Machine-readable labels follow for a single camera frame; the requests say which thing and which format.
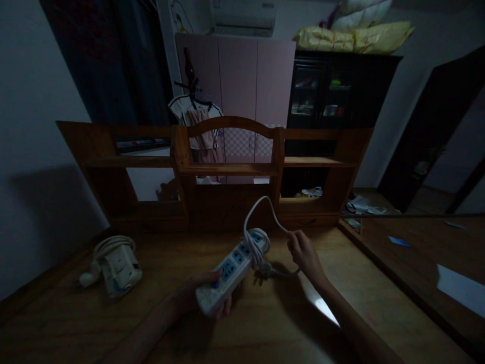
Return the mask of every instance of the wooden bookshelf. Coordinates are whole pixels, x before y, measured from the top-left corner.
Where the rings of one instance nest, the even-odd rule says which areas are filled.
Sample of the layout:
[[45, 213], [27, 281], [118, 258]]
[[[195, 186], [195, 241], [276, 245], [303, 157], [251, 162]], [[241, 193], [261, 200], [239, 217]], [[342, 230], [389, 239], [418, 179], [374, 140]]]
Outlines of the wooden bookshelf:
[[156, 156], [115, 156], [88, 160], [84, 165], [93, 168], [172, 168], [170, 157]]
[[332, 157], [285, 157], [285, 167], [355, 167], [356, 163], [348, 163]]
[[271, 163], [192, 163], [180, 169], [182, 176], [196, 175], [278, 175]]
[[[121, 233], [240, 231], [247, 213], [262, 196], [270, 197], [284, 226], [335, 225], [372, 135], [372, 129], [268, 128], [235, 116], [212, 118], [194, 127], [112, 127], [64, 121], [58, 126], [108, 221]], [[189, 138], [225, 127], [250, 130], [273, 140], [271, 163], [194, 163]], [[119, 155], [114, 138], [134, 135], [170, 137], [170, 157]], [[285, 157], [285, 140], [335, 140], [335, 153], [333, 157]], [[139, 202], [127, 167], [173, 168], [180, 201]], [[280, 198], [285, 167], [329, 168], [323, 196]], [[206, 175], [264, 175], [270, 176], [270, 183], [197, 185], [196, 176]], [[255, 210], [250, 225], [275, 226], [267, 202]]]

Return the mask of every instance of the white wall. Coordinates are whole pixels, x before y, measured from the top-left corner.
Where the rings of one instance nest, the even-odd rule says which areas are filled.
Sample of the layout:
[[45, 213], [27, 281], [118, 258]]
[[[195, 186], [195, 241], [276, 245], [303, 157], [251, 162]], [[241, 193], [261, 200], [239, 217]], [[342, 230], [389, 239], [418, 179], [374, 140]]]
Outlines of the white wall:
[[485, 177], [481, 178], [455, 213], [485, 213]]
[[[159, 11], [170, 21], [162, 25], [165, 37], [173, 40], [177, 31], [170, 14], [171, 0], [158, 0]], [[191, 2], [181, 0], [195, 33], [210, 27], [209, 0]], [[333, 10], [335, 3], [318, 1], [277, 1], [274, 39], [288, 40], [296, 31], [308, 25], [316, 25]], [[179, 5], [177, 12], [187, 24]], [[485, 43], [485, 8], [479, 0], [471, 3], [459, 13], [409, 11], [393, 9], [384, 21], [409, 20], [416, 27], [414, 34], [406, 40], [395, 55], [404, 56], [391, 83], [387, 98], [377, 120], [374, 135], [370, 141], [366, 156], [357, 175], [356, 187], [377, 187], [393, 155], [399, 139], [411, 116], [419, 95], [426, 85], [433, 67], [462, 57]], [[167, 45], [167, 59], [177, 64], [175, 44]], [[179, 80], [178, 67], [171, 71], [172, 80]]]
[[411, 20], [414, 34], [396, 51], [404, 56], [391, 83], [356, 187], [377, 187], [435, 66], [460, 58], [485, 43], [485, 8], [474, 2], [456, 14], [391, 9], [386, 21]]
[[[170, 148], [127, 154], [168, 157]], [[160, 184], [167, 184], [175, 178], [172, 168], [127, 168], [126, 171], [139, 201], [158, 201], [157, 191], [161, 191]]]
[[456, 128], [447, 144], [447, 150], [436, 161], [424, 185], [451, 193], [458, 192], [485, 157], [484, 135], [485, 87]]
[[38, 1], [0, 2], [0, 300], [107, 226], [55, 120], [90, 122]]

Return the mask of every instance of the pink wardrobe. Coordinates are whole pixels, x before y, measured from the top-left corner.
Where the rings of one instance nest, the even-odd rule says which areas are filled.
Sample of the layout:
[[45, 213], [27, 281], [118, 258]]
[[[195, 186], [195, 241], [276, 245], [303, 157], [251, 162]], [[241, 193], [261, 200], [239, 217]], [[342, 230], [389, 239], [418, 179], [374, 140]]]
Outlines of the pink wardrobe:
[[[206, 99], [226, 116], [242, 116], [268, 127], [286, 127], [295, 42], [176, 34], [182, 81], [183, 49], [190, 50]], [[242, 129], [224, 130], [227, 163], [271, 161], [272, 141]], [[252, 184], [252, 176], [228, 176], [229, 184]]]

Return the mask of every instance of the power strip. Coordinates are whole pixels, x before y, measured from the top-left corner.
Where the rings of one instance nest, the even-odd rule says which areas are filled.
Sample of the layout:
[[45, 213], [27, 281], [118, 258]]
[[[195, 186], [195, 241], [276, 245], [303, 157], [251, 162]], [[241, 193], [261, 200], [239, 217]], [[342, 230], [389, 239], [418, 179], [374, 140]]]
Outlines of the power strip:
[[124, 296], [142, 276], [133, 254], [135, 248], [135, 241], [127, 236], [104, 239], [94, 248], [90, 270], [79, 277], [79, 285], [91, 286], [103, 272], [108, 295], [111, 298]]
[[[266, 254], [270, 248], [269, 239], [255, 229], [250, 229], [248, 232]], [[252, 264], [253, 254], [244, 241], [241, 241], [214, 269], [214, 271], [222, 271], [221, 278], [217, 282], [203, 284], [196, 288], [197, 302], [206, 316], [212, 317], [216, 314], [219, 307], [243, 280]]]
[[264, 199], [270, 203], [276, 224], [284, 231], [288, 232], [276, 218], [273, 205], [268, 196], [261, 197], [253, 205], [244, 221], [242, 241], [222, 260], [214, 271], [222, 271], [221, 278], [212, 284], [203, 284], [196, 288], [197, 302], [201, 311], [209, 317], [215, 315], [220, 306], [229, 297], [232, 291], [243, 280], [251, 266], [253, 269], [259, 268], [264, 277], [279, 275], [283, 277], [295, 277], [300, 270], [292, 274], [285, 274], [273, 269], [271, 264], [263, 260], [263, 255], [269, 252], [271, 242], [266, 233], [258, 228], [246, 230], [248, 220], [256, 206]]

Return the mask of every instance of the wooden desk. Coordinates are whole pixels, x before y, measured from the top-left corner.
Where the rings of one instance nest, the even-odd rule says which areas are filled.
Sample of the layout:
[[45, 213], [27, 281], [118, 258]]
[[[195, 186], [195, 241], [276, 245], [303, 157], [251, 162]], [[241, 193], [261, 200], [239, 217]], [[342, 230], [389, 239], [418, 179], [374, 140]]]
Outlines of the wooden desk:
[[[338, 228], [306, 233], [332, 283], [406, 362], [471, 362]], [[283, 234], [269, 236], [269, 260], [295, 269]], [[94, 362], [169, 291], [192, 274], [213, 268], [240, 234], [132, 237], [143, 277], [126, 297], [108, 299], [103, 282], [74, 290], [72, 283], [90, 258], [79, 260], [0, 327], [0, 362]], [[166, 333], [148, 362], [357, 361], [340, 329], [314, 305], [324, 308], [318, 298], [303, 274], [260, 284], [249, 273], [229, 317], [216, 326], [199, 313], [185, 317]]]
[[[467, 227], [444, 224], [452, 221]], [[362, 219], [363, 249], [476, 360], [485, 356], [485, 320], [437, 289], [437, 264], [485, 285], [485, 218]], [[391, 244], [388, 236], [411, 247]]]

